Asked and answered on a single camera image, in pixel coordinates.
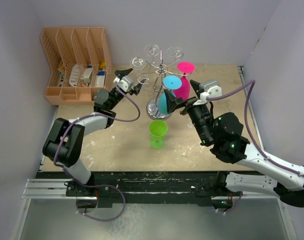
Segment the pink plastic goblet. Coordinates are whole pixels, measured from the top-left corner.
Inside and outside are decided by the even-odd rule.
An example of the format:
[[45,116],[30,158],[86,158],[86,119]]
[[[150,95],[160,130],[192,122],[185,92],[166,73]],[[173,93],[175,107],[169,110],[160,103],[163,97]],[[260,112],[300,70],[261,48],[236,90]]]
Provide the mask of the pink plastic goblet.
[[183,76],[180,78],[182,85],[178,89],[173,90],[173,92],[177,98],[187,100],[190,93],[190,83],[187,79],[187,74],[193,73],[195,66],[191,62],[183,61],[177,65],[177,68],[183,73]]

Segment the blue plastic goblet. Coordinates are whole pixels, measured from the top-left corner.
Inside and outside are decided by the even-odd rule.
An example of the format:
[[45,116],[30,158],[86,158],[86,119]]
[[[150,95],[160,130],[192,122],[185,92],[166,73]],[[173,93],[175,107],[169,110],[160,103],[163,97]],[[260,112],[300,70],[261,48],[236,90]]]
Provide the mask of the blue plastic goblet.
[[163,91],[157,101],[157,109],[161,114],[168,114],[167,99],[169,94],[165,93],[165,91],[167,90],[172,96],[175,97],[173,90],[177,90],[181,86],[182,82],[180,78],[175,75],[168,75],[163,79]]

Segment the tall clear flute glass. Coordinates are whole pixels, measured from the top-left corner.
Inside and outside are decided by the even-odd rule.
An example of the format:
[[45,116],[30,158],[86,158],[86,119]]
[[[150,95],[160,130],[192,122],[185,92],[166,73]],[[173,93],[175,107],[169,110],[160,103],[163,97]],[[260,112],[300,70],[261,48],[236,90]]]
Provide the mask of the tall clear flute glass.
[[146,67],[146,61],[145,59],[136,56],[130,60],[130,66],[136,71],[136,76],[139,77],[141,71]]

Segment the clear wine glass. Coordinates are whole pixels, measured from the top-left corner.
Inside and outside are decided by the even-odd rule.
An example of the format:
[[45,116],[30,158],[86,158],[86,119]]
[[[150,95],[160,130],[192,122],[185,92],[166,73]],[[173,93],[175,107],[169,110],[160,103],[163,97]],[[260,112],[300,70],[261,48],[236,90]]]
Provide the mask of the clear wine glass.
[[161,49],[159,48],[158,45],[156,44],[148,44],[144,48],[144,53],[146,54],[147,57],[150,57],[151,60],[145,59],[145,62],[149,64],[152,67],[156,67],[156,62],[155,58],[160,54]]
[[172,63],[170,66],[175,66],[177,62],[183,58],[184,53],[180,47],[172,46],[167,49],[167,55],[172,58]]

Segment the green plastic goblet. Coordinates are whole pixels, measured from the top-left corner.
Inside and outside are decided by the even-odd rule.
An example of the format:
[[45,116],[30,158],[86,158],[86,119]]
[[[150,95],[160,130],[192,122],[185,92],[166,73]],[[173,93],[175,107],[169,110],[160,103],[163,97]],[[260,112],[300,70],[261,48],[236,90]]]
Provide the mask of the green plastic goblet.
[[149,125],[150,146],[153,149],[161,149],[165,143],[168,127],[162,120],[154,120]]

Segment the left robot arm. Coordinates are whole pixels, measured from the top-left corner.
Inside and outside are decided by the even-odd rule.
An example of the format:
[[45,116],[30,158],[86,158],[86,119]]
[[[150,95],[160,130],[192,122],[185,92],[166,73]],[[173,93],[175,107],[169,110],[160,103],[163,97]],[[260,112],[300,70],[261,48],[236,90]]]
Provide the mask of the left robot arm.
[[[141,83],[134,85],[129,76],[132,71],[133,68],[128,68],[114,72],[114,88],[110,91],[101,88],[95,93],[92,113],[72,120],[57,118],[43,145],[43,155],[78,183],[77,190],[83,196],[93,194],[95,189],[94,176],[80,159],[83,138],[111,127],[115,121],[129,123],[140,118],[139,106],[128,96],[138,95],[142,88]],[[116,117],[113,109],[123,98],[127,98],[135,106],[137,117],[130,120]]]

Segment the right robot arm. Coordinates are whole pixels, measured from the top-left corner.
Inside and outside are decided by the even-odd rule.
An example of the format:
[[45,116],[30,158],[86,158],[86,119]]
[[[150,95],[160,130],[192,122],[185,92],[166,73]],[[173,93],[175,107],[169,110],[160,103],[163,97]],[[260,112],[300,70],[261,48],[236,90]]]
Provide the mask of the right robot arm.
[[214,117],[207,104],[228,98],[248,88],[244,110],[248,110],[249,99],[255,85],[251,80],[241,87],[222,94],[216,81],[190,84],[196,97],[183,100],[165,90],[168,113],[180,109],[181,115],[188,115],[200,138],[200,144],[210,148],[210,152],[220,161],[237,164],[256,170],[259,175],[243,175],[230,172],[214,183],[214,190],[220,196],[228,192],[263,193],[279,198],[282,202],[304,208],[304,166],[296,165],[262,150],[253,135],[242,136],[243,129],[249,129],[248,117],[240,123],[233,112]]

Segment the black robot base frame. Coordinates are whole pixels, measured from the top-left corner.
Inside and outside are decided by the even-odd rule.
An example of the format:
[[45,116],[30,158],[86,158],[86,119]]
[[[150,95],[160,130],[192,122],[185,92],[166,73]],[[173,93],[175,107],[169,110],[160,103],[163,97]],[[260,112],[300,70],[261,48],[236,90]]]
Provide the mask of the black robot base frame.
[[100,208],[113,204],[226,205],[241,191],[226,188],[226,171],[95,171],[90,186],[70,180],[63,172],[40,172],[37,179],[62,180],[68,197],[94,198]]

